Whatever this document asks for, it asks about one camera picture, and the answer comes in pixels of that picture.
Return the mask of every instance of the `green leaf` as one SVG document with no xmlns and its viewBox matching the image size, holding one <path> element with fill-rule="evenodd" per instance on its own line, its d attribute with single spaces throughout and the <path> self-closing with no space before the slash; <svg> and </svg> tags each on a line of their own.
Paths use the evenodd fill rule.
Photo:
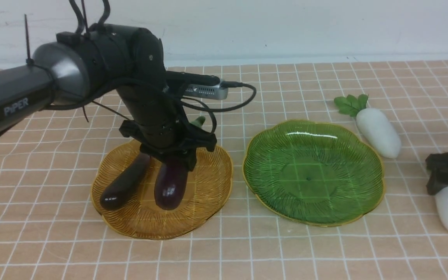
<svg viewBox="0 0 448 280">
<path fill-rule="evenodd" d="M 203 126 L 203 123 L 205 122 L 206 118 L 204 115 L 201 115 L 197 117 L 194 121 L 191 122 L 192 125 L 201 128 Z"/>
<path fill-rule="evenodd" d="M 355 109 L 355 108 L 353 108 L 353 107 L 342 107 L 342 108 L 340 108 L 339 110 L 338 110 L 338 112 L 340 113 L 340 114 L 343 114 L 343 115 L 349 115 L 350 117 L 356 117 L 357 116 L 357 113 L 359 113 L 359 110 L 357 110 L 357 109 Z"/>
<path fill-rule="evenodd" d="M 368 96 L 366 94 L 359 95 L 359 98 L 357 98 L 357 101 L 359 103 L 359 108 L 361 110 L 366 108 L 366 104 L 368 103 Z"/>
<path fill-rule="evenodd" d="M 360 111 L 357 98 L 352 95 L 336 97 L 334 98 L 334 104 L 338 107 L 340 114 L 349 115 L 350 117 L 356 117 Z"/>
<path fill-rule="evenodd" d="M 357 98 L 355 96 L 353 96 L 352 94 L 347 95 L 347 101 L 350 103 L 350 106 L 360 109 L 359 102 L 357 101 Z"/>
</svg>

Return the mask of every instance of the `plate rim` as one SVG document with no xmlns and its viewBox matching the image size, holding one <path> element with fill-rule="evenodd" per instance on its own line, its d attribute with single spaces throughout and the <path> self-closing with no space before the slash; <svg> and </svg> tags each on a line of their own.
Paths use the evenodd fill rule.
<svg viewBox="0 0 448 280">
<path fill-rule="evenodd" d="M 288 217 L 282 213 L 279 213 L 278 211 L 275 211 L 274 209 L 272 209 L 269 205 L 267 205 L 265 202 L 263 202 L 262 199 L 260 199 L 260 197 L 257 195 L 257 193 L 252 189 L 252 187 L 250 186 L 249 181 L 247 180 L 247 175 L 245 174 L 245 162 L 247 161 L 247 158 L 249 157 L 249 148 L 250 145 L 254 142 L 254 140 L 256 140 L 256 138 L 260 135 L 263 135 L 267 132 L 270 131 L 274 131 L 276 130 L 279 126 L 286 124 L 288 122 L 303 122 L 303 123 L 310 123 L 310 124 L 323 124 L 323 125 L 328 125 L 328 126 L 338 126 L 339 128 L 342 128 L 345 131 L 348 131 L 350 134 L 352 134 L 353 136 L 355 136 L 355 138 L 357 139 L 358 142 L 360 142 L 361 144 L 365 145 L 366 147 L 368 147 L 378 158 L 380 165 L 381 165 L 381 184 L 382 184 L 382 192 L 381 192 L 381 196 L 378 199 L 378 202 L 375 203 L 374 207 L 372 207 L 369 211 L 366 211 L 366 213 L 362 213 L 359 216 L 357 216 L 356 218 L 352 219 L 352 220 L 348 220 L 342 223 L 335 223 L 335 224 L 319 224 L 319 223 L 313 223 L 313 222 L 309 222 L 309 221 L 305 221 L 305 220 L 300 220 L 300 219 L 295 219 L 295 218 L 291 218 Z M 276 215 L 279 215 L 287 220 L 290 221 L 294 221 L 297 223 L 301 223 L 301 224 L 305 224 L 305 225 L 310 225 L 310 226 L 316 226 L 316 227 L 324 227 L 324 228 L 329 228 L 329 227 L 338 227 L 338 226 L 343 226 L 343 225 L 347 225 L 347 224 L 351 224 L 357 220 L 359 220 L 360 218 L 364 217 L 365 215 L 367 215 L 368 213 L 374 211 L 383 201 L 383 199 L 385 198 L 385 194 L 386 194 L 386 182 L 385 182 L 385 165 L 383 163 L 383 160 L 381 159 L 380 155 L 378 154 L 378 152 L 371 147 L 369 144 L 365 143 L 364 141 L 362 141 L 362 139 L 355 134 L 353 131 L 351 131 L 350 129 L 347 129 L 346 127 L 340 125 L 340 124 L 334 124 L 332 122 L 315 122 L 315 121 L 311 121 L 309 119 L 287 119 L 286 121 L 280 122 L 278 124 L 276 124 L 275 126 L 269 128 L 269 129 L 264 129 L 263 131 L 257 133 L 256 135 L 254 135 L 252 137 L 252 139 L 250 140 L 250 142 L 247 145 L 247 148 L 245 149 L 245 155 L 243 157 L 243 162 L 241 164 L 241 173 L 243 176 L 243 179 L 245 181 L 245 184 L 247 185 L 248 189 L 254 194 L 254 196 L 258 199 L 258 201 L 264 205 L 267 209 L 269 209 L 270 211 L 272 211 L 273 213 L 275 213 Z"/>
<path fill-rule="evenodd" d="M 206 218 L 205 221 L 204 221 L 201 225 L 199 225 L 199 226 L 197 226 L 197 227 L 195 227 L 195 228 L 193 228 L 193 229 L 191 229 L 191 230 L 189 230 L 189 231 L 187 231 L 187 232 L 184 232 L 183 234 L 179 234 L 178 236 L 175 236 L 175 237 L 148 238 L 148 237 L 135 237 L 135 236 L 131 236 L 131 235 L 129 235 L 129 234 L 124 234 L 124 233 L 122 233 L 121 231 L 119 231 L 118 229 L 116 229 L 113 225 L 111 225 L 110 222 L 107 221 L 105 215 L 103 215 L 103 214 L 99 211 L 99 209 L 96 207 L 96 204 L 95 204 L 95 202 L 93 201 L 93 188 L 94 188 L 94 184 L 95 184 L 96 180 L 98 179 L 98 177 L 99 177 L 99 175 L 100 175 L 100 172 L 99 172 L 99 171 L 100 171 L 100 168 L 101 168 L 101 166 L 103 165 L 103 163 L 105 162 L 105 160 L 107 159 L 107 156 L 108 156 L 112 151 L 114 151 L 114 150 L 116 150 L 116 149 L 119 149 L 119 148 L 121 148 L 121 147 L 123 147 L 123 146 L 126 146 L 126 145 L 131 145 L 132 142 L 139 142 L 139 141 L 133 139 L 133 140 L 131 140 L 131 141 L 125 142 L 125 143 L 123 143 L 123 144 L 120 144 L 120 145 L 118 145 L 117 147 L 114 147 L 113 149 L 111 149 L 111 150 L 105 155 L 105 157 L 101 160 L 100 165 L 98 166 L 98 171 L 96 172 L 96 176 L 94 177 L 94 180 L 93 180 L 93 182 L 91 183 L 91 187 L 89 188 L 89 197 L 90 197 L 90 200 L 91 200 L 91 204 L 93 205 L 93 208 L 96 210 L 96 212 L 98 213 L 98 215 L 100 215 L 101 219 L 102 219 L 103 222 L 107 225 L 107 227 L 109 227 L 110 229 L 112 229 L 112 230 L 113 230 L 114 232 L 116 232 L 117 234 L 120 234 L 121 236 L 130 238 L 130 239 L 134 239 L 134 240 L 151 240 L 151 241 L 164 241 L 164 240 L 172 240 L 172 239 L 176 239 L 176 238 L 179 238 L 179 237 L 183 237 L 183 236 L 186 236 L 186 235 L 188 235 L 188 234 L 194 232 L 195 230 L 199 229 L 199 228 L 202 227 L 203 225 L 205 225 L 205 224 L 206 224 L 212 217 L 214 217 L 217 213 L 219 213 L 219 211 L 221 211 L 221 209 L 224 208 L 224 206 L 225 206 L 225 205 L 227 204 L 227 202 L 229 201 L 229 198 L 231 197 L 231 193 L 233 192 L 233 187 L 234 187 L 234 186 L 233 186 L 233 185 L 234 185 L 233 183 L 234 183 L 235 169 L 234 169 L 233 158 L 231 157 L 231 155 L 229 154 L 229 152 L 228 152 L 226 149 L 224 149 L 223 147 L 221 147 L 221 146 L 219 146 L 219 145 L 215 145 L 215 147 L 218 147 L 219 149 L 221 149 L 222 151 L 224 151 L 224 153 L 226 154 L 226 156 L 227 156 L 227 158 L 229 159 L 229 162 L 230 162 L 230 164 L 231 164 L 231 174 L 230 174 L 230 176 L 229 176 L 229 182 L 230 182 L 230 184 L 229 184 L 229 191 L 227 192 L 226 198 L 224 199 L 224 202 L 223 202 L 222 206 L 220 206 L 219 209 L 217 209 L 217 211 L 215 211 L 215 213 L 213 213 L 213 214 L 210 215 L 208 218 Z"/>
</svg>

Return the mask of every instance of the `purple eggplant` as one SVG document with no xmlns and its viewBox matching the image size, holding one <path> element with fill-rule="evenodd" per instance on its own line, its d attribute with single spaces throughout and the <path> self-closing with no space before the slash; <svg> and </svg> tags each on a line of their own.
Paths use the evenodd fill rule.
<svg viewBox="0 0 448 280">
<path fill-rule="evenodd" d="M 191 124 L 201 128 L 205 117 L 200 116 Z M 181 161 L 175 158 L 162 163 L 155 181 L 155 203 L 161 209 L 176 209 L 183 200 L 188 182 L 188 170 Z"/>
<path fill-rule="evenodd" d="M 139 153 L 132 163 L 105 188 L 100 204 L 103 209 L 115 211 L 126 205 L 146 174 L 150 156 Z"/>
</svg>

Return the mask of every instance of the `white wall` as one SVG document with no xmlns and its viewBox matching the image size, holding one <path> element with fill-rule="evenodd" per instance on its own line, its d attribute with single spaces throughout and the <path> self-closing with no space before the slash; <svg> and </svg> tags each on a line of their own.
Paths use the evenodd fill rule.
<svg viewBox="0 0 448 280">
<path fill-rule="evenodd" d="M 448 54 L 448 0 L 110 0 L 109 23 L 162 37 L 167 64 L 360 55 Z M 101 0 L 86 0 L 88 22 Z M 67 0 L 0 0 L 0 64 L 75 30 Z"/>
</svg>

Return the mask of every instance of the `grid pattern mat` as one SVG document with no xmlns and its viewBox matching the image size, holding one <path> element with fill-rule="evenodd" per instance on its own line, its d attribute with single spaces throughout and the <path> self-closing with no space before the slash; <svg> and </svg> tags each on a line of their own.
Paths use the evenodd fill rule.
<svg viewBox="0 0 448 280">
<path fill-rule="evenodd" d="M 448 151 L 448 61 L 174 70 L 222 75 L 259 90 L 245 108 L 216 115 L 219 144 L 235 164 L 222 211 L 179 239 L 123 238 L 89 201 L 100 161 L 128 141 L 118 131 L 122 118 L 98 106 L 86 108 L 89 123 L 82 110 L 35 113 L 0 139 L 0 279 L 448 279 L 448 232 L 426 193 L 423 164 L 428 154 Z M 380 206 L 335 228 L 290 222 L 262 206 L 241 172 L 250 139 L 286 119 L 333 122 L 358 133 L 333 99 L 361 93 L 403 142 L 397 160 L 384 160 L 387 194 Z M 230 91 L 223 103 L 206 102 L 228 107 L 249 94 Z M 101 103 L 129 115 L 114 93 Z"/>
</svg>

